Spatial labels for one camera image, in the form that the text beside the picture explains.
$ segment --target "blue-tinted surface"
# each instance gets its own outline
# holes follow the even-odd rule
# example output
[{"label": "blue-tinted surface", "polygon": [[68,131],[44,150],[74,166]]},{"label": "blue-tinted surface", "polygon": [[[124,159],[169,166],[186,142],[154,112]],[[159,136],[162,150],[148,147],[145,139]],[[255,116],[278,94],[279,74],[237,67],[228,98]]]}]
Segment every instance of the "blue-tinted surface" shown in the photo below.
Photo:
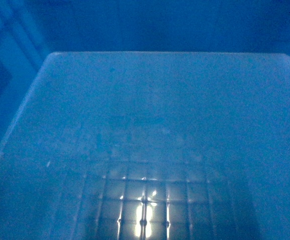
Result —
[{"label": "blue-tinted surface", "polygon": [[0,239],[259,234],[290,239],[289,57],[49,56],[0,147]]},{"label": "blue-tinted surface", "polygon": [[0,140],[49,53],[148,50],[290,56],[290,0],[0,0]]}]

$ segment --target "plastic bin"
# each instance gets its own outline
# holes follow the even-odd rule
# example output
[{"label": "plastic bin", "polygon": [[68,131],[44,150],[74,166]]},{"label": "plastic bin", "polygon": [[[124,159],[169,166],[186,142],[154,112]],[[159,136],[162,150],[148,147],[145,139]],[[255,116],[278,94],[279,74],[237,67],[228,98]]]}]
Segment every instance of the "plastic bin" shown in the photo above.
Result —
[{"label": "plastic bin", "polygon": [[290,239],[290,58],[49,55],[0,144],[0,239]]}]

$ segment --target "plastic container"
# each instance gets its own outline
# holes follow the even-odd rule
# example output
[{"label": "plastic container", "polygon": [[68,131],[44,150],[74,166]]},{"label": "plastic container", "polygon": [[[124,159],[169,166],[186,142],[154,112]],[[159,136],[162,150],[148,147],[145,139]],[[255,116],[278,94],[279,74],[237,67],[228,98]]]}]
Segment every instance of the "plastic container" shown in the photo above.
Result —
[{"label": "plastic container", "polygon": [[290,239],[290,58],[49,55],[0,144],[0,239]]}]

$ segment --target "wall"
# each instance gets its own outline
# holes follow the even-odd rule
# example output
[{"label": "wall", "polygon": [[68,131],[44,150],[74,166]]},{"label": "wall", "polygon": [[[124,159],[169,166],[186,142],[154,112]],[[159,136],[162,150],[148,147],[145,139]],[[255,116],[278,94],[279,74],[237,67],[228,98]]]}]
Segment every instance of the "wall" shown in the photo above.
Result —
[{"label": "wall", "polygon": [[24,4],[0,0],[0,139],[49,52]]}]

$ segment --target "grid pattern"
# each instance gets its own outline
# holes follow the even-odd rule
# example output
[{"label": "grid pattern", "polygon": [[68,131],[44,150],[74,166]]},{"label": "grid pattern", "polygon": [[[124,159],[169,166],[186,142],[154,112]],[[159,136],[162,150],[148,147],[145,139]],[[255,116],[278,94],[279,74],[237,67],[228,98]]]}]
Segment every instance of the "grid pattern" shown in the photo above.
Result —
[{"label": "grid pattern", "polygon": [[66,166],[48,238],[258,239],[246,186],[217,150],[155,121],[109,126]]}]

